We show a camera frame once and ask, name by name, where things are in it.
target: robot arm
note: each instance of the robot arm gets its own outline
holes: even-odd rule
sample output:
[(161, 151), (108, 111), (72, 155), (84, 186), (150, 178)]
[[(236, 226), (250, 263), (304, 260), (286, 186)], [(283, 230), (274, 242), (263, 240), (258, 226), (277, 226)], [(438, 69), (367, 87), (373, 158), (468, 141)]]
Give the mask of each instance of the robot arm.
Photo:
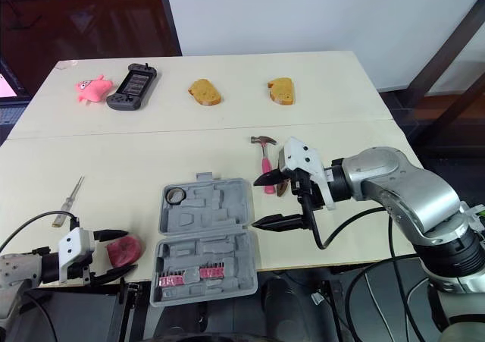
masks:
[(127, 234), (121, 230), (88, 231), (75, 218), (71, 220), (70, 232), (59, 241), (57, 253), (41, 247), (31, 253), (0, 256), (0, 341), (18, 314), (23, 293), (41, 282), (66, 283), (67, 279), (82, 278), (83, 285), (95, 286), (114, 281), (136, 267), (126, 265), (100, 276), (89, 270), (96, 240), (113, 240)]
[[(458, 195), (447, 182), (416, 168), (399, 150), (374, 147), (334, 160), (325, 168), (314, 149), (290, 138), (280, 151), (278, 169), (260, 176), (255, 185), (287, 180), (302, 204), (302, 215), (271, 215), (254, 226), (271, 231), (311, 228), (317, 245), (325, 249), (313, 211), (323, 205), (334, 209), (335, 202), (351, 197), (372, 199), (386, 208), (420, 257), (444, 313), (444, 318), (435, 318), (435, 322), (443, 320), (441, 328), (451, 324), (454, 316), (464, 315), (453, 297), (485, 293), (485, 250), (471, 228), (477, 222), (470, 212), (463, 212)], [(467, 304), (467, 315), (483, 317), (481, 298), (480, 303)]]

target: pink toy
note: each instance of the pink toy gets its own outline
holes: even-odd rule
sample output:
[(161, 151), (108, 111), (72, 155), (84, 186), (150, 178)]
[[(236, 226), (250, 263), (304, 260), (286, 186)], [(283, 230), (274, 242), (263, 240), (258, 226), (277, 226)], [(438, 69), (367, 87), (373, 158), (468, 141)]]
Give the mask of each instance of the pink toy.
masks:
[(84, 80), (76, 84), (76, 90), (79, 93), (77, 100), (83, 99), (91, 102), (99, 102), (113, 86), (110, 80), (103, 80), (105, 76), (100, 75), (94, 80)]

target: cable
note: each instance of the cable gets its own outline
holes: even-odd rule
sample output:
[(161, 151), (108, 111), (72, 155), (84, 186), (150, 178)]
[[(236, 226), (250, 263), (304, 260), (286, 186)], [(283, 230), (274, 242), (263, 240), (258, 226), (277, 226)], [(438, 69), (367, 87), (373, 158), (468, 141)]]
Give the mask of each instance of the cable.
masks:
[(372, 213), (376, 212), (382, 212), (385, 211), (386, 209), (384, 207), (376, 207), (376, 208), (371, 208), (368, 209), (367, 211), (360, 212), (351, 218), (349, 218), (347, 221), (343, 222), (339, 227), (336, 228), (334, 232), (327, 238), (327, 240), (324, 242), (323, 249), (326, 249), (330, 243), (333, 241), (333, 239), (340, 233), (342, 230), (347, 227), (349, 224), (351, 224), (353, 221), (357, 221), (359, 218), (364, 217), (365, 215), (370, 215)]
[(52, 338), (54, 339), (55, 342), (58, 342), (58, 336), (57, 334), (55, 333), (55, 329), (54, 329), (54, 325), (52, 324), (52, 320), (51, 320), (51, 317), (49, 317), (49, 314), (47, 313), (47, 311), (45, 310), (45, 308), (42, 306), (42, 304), (40, 304), (36, 298), (34, 298), (32, 295), (30, 295), (28, 292), (24, 292), (23, 293), (26, 297), (28, 297), (32, 303), (34, 303), (36, 305), (37, 308), (40, 309), (40, 311), (42, 312), (42, 314), (44, 315), (44, 318), (47, 320), (48, 322), (48, 325), (49, 327), (51, 328), (51, 332), (52, 332)]
[[(332, 307), (332, 304), (330, 303), (330, 301), (325, 297), (325, 295), (322, 295), (322, 297), (324, 298), (325, 302), (328, 304), (328, 306), (332, 309), (332, 312), (333, 312), (333, 307)], [(343, 318), (339, 315), (339, 313), (337, 311), (335, 311), (335, 315), (339, 319), (340, 323), (342, 323), (342, 325), (350, 331), (349, 326), (347, 325), (347, 323), (343, 320)]]
[[(408, 296), (406, 297), (406, 302), (409, 305), (409, 300), (411, 300), (411, 295), (424, 283), (428, 281), (428, 278), (424, 278), (423, 280), (418, 281), (408, 292)], [(409, 342), (409, 323), (408, 323), (408, 316), (405, 316), (406, 322), (406, 340)]]
[(482, 235), (482, 232), (483, 231), (475, 231), (476, 234), (478, 234), (478, 236), (481, 238), (482, 241), (485, 241), (485, 236)]
[(303, 209), (303, 217), (306, 216), (306, 218), (310, 221), (311, 232), (313, 233), (313, 238), (315, 240), (315, 243), (317, 244), (317, 247), (319, 249), (325, 249), (324, 245), (321, 244), (320, 234), (318, 233), (317, 222), (315, 221), (315, 215), (313, 214), (313, 211), (312, 211), (310, 196), (306, 194), (302, 196), (302, 209)]
[(405, 260), (405, 259), (414, 259), (416, 257), (418, 257), (418, 255), (416, 255), (415, 253), (412, 253), (409, 255), (401, 255), (401, 256), (396, 256), (395, 258), (384, 259), (379, 262), (375, 262), (372, 265), (369, 265), (367, 268), (364, 268), (360, 273), (357, 274), (357, 276), (355, 276), (355, 278), (353, 278), (349, 287), (347, 288), (347, 294), (345, 299), (345, 310), (346, 310), (347, 324), (349, 325), (349, 330), (352, 333), (352, 336), (354, 337), (355, 341), (357, 342), (362, 341), (357, 335), (354, 322), (352, 321), (352, 315), (350, 314), (350, 296), (352, 295), (352, 291), (354, 290), (354, 287), (357, 284), (357, 282), (362, 278), (362, 276), (364, 276), (365, 273), (369, 272), (370, 270), (373, 270), (377, 266), (387, 264), (388, 262), (393, 262), (394, 260), (399, 261), (399, 260)]
[(17, 230), (14, 231), (13, 234), (8, 236), (8, 239), (5, 240), (5, 242), (0, 246), (0, 253), (2, 253), (3, 249), (7, 246), (7, 244), (12, 240), (12, 238), (17, 236), (17, 234), (20, 231), (22, 231), (25, 227), (27, 227), (32, 222), (37, 221), (39, 218), (45, 217), (47, 215), (68, 215), (71, 218), (76, 218), (76, 216), (73, 215), (72, 213), (65, 212), (65, 211), (50, 211), (50, 212), (41, 213), (40, 215), (36, 215), (34, 218), (31, 218), (29, 221), (22, 224)]
[(387, 333), (389, 334), (389, 337), (391, 337), (391, 340), (393, 342), (396, 342), (396, 340), (394, 339), (393, 333), (391, 332), (391, 328), (389, 327), (389, 324), (387, 323), (387, 320), (384, 317), (384, 313), (382, 313), (382, 310), (380, 310), (379, 304), (377, 304), (377, 299), (372, 291), (371, 283), (369, 282), (369, 278), (367, 277), (367, 272), (364, 274), (364, 278), (365, 278), (365, 283), (367, 284), (367, 289), (369, 289), (369, 294), (371, 295), (372, 301), (374, 302), (374, 306), (376, 307), (377, 312), (379, 313), (380, 318), (382, 319), (382, 322), (384, 322), (384, 325), (386, 326)]
[(394, 253), (394, 242), (393, 242), (393, 219), (391, 216), (389, 216), (389, 227), (388, 227), (388, 232), (387, 236), (389, 238), (389, 250), (391, 252), (391, 259), (393, 261), (393, 267), (394, 267), (394, 273), (396, 274), (396, 279), (397, 279), (397, 285), (399, 287), (399, 294), (401, 295), (401, 300), (402, 300), (402, 305), (404, 306), (405, 314), (408, 316), (409, 321), (411, 322), (412, 329), (414, 329), (416, 333), (416, 337), (419, 339), (420, 342), (425, 342), (423, 335), (419, 331), (418, 325), (416, 324), (416, 321), (414, 317), (411, 314), (411, 310), (409, 309), (409, 306), (406, 302), (406, 295), (404, 292), (404, 287), (402, 285), (402, 277), (401, 277), (401, 272), (399, 272), (399, 268), (397, 266), (397, 261), (396, 261), (396, 254)]
[[(312, 289), (311, 287), (309, 287), (308, 285), (306, 284), (303, 284), (303, 283), (300, 283), (298, 282), (297, 280), (295, 280), (294, 278), (292, 278), (291, 276), (289, 276), (289, 274), (286, 272), (286, 271), (283, 271), (281, 272), (281, 274), (276, 274), (276, 275), (285, 275), (287, 278), (289, 278), (293, 283), (299, 285), (300, 287), (306, 287), (308, 289)], [(322, 297), (324, 298), (325, 302), (328, 304), (328, 306), (332, 309), (332, 312), (333, 312), (333, 307), (332, 307), (332, 304), (330, 303), (330, 301), (325, 297), (325, 295), (322, 295)], [(347, 328), (349, 331), (350, 331), (350, 328), (349, 326), (347, 325), (347, 323), (343, 320), (343, 318), (339, 315), (339, 313), (337, 311), (335, 311), (335, 314), (336, 314), (336, 317), (340, 320), (340, 322), (343, 324), (343, 326), (345, 328)]]

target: gray tool case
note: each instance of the gray tool case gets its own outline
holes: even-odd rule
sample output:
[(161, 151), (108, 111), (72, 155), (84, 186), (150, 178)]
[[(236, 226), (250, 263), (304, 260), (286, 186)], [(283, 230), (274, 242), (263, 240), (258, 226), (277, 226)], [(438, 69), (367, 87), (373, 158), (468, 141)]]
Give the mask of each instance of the gray tool case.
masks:
[(251, 187), (243, 179), (213, 180), (212, 173), (202, 173), (195, 183), (165, 187), (159, 231), (167, 237), (155, 249), (150, 303), (175, 306), (255, 293), (254, 236), (246, 229), (253, 221)]

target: metal frame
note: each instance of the metal frame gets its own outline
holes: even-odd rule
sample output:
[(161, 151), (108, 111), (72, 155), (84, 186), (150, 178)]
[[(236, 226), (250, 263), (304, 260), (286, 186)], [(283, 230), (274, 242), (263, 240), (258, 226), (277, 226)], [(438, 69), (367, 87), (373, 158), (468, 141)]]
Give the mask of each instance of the metal frame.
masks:
[(172, 40), (175, 43), (175, 51), (177, 56), (182, 56), (182, 49), (180, 48), (179, 36), (177, 35), (177, 28), (175, 27), (174, 16), (172, 15), (170, 0), (161, 0), (161, 5), (164, 8), (165, 17), (167, 18)]
[(343, 302), (343, 289), (340, 281), (326, 280), (321, 282), (321, 291), (330, 300), (330, 308), (332, 309), (333, 323), (335, 324), (336, 335), (339, 342), (353, 342), (350, 331), (339, 319), (345, 318), (345, 308)]
[(129, 341), (143, 339), (146, 314), (149, 307), (150, 282), (128, 283), (120, 280), (120, 291), (114, 303), (113, 315), (108, 331), (107, 342), (124, 342), (127, 335), (128, 321), (131, 309), (133, 318), (129, 333)]
[(396, 93), (404, 108), (416, 107), (447, 67), (468, 44), (473, 35), (480, 29), (483, 22), (485, 22), (485, 0), (477, 0), (455, 31), (416, 78), (413, 79), (408, 88)]

